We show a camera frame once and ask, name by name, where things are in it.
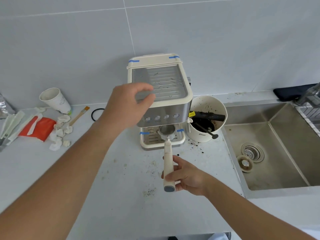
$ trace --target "espresso machine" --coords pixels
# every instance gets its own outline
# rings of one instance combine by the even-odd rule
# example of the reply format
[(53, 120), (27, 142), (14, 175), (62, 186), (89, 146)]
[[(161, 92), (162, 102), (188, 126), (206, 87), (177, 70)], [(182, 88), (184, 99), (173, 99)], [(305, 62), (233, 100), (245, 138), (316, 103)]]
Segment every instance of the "espresso machine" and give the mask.
[[(129, 60), (128, 83), (144, 82), (153, 91), (136, 95), (141, 101), (150, 93), (154, 103), (137, 126), (140, 127), (140, 144), (145, 150), (164, 149), (164, 176), (174, 170), (172, 147), (182, 146), (186, 136), (182, 123), (189, 118), (193, 98), (190, 82), (177, 54), (154, 54)], [(166, 192), (175, 191), (175, 182), (163, 181)]]

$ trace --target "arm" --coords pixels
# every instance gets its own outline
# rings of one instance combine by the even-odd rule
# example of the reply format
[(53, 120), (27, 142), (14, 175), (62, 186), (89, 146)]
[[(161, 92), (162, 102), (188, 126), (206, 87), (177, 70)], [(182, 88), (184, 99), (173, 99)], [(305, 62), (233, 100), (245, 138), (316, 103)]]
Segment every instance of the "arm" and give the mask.
[(314, 240), (310, 235), (255, 206), (191, 163), (178, 156), (174, 156), (173, 160), (178, 165), (174, 166), (175, 171), (168, 174), (166, 180), (180, 181), (176, 185), (177, 191), (187, 190), (194, 195), (205, 196), (241, 239)]
[(150, 94), (137, 104), (135, 94), (152, 89), (146, 83), (115, 87), (98, 121), (0, 215), (1, 239), (66, 239), (110, 145), (155, 99)]

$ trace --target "black rubber ring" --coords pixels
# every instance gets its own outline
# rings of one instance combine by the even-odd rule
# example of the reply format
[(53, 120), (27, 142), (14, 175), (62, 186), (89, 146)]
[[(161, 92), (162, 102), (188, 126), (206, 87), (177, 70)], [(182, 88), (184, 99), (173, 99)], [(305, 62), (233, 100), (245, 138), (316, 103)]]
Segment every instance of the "black rubber ring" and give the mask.
[(94, 115), (94, 112), (96, 112), (97, 110), (104, 110), (104, 108), (98, 108), (98, 109), (95, 109), (94, 111), (92, 111), (92, 113), (91, 113), (91, 119), (93, 120), (93, 121), (96, 121), (96, 120), (94, 120), (94, 117), (93, 117), (93, 115)]

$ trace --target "paper cup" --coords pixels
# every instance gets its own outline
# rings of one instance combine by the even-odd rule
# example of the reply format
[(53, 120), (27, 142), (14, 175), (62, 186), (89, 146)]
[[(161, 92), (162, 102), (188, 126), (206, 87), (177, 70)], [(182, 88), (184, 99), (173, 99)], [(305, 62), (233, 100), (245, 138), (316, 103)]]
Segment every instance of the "paper cup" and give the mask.
[(72, 113), (70, 104), (66, 101), (59, 88), (49, 88), (43, 91), (39, 99), (59, 113), (64, 115), (70, 115)]
[[(214, 128), (215, 131), (212, 132), (215, 134), (221, 127), (225, 124), (228, 114), (227, 109), (222, 102), (212, 96), (198, 96), (192, 100), (191, 103), (191, 111), (201, 111), (201, 112), (213, 112), (220, 115), (225, 115), (225, 120), (222, 121), (214, 121)], [(197, 142), (207, 142), (212, 139), (212, 136), (208, 133), (204, 133), (198, 131), (190, 124), (190, 132), (187, 131), (187, 135), (190, 139), (197, 141)]]

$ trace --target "white countertop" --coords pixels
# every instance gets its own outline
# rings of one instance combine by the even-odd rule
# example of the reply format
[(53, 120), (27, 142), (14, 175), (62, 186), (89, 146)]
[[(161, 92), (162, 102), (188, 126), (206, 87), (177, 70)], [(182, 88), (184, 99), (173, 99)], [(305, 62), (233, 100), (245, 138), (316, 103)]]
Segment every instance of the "white countertop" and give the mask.
[[(224, 103), (274, 99), (270, 92), (215, 97)], [(66, 135), (65, 138), (71, 142), (75, 142), (92, 125), (91, 112), (104, 108), (105, 104), (89, 106), (90, 110), (74, 124), (74, 131)], [(74, 106), (73, 117), (84, 107)], [(58, 113), (48, 109), (44, 116), (56, 119)], [(207, 143), (186, 140), (183, 146), (173, 148), (173, 153), (243, 194), (222, 133), (218, 134), (218, 139)], [(66, 151), (66, 148), (50, 151), (49, 145), (49, 141), (20, 137), (0, 153), (0, 211)], [(125, 130), (110, 147), (67, 239), (138, 238), (230, 231), (230, 226), (206, 198), (186, 191), (164, 192), (160, 178), (162, 156), (163, 150), (144, 151), (141, 148), (138, 127)], [(311, 207), (319, 208), (318, 196), (251, 201), (294, 225), (320, 224), (320, 210), (308, 211)]]

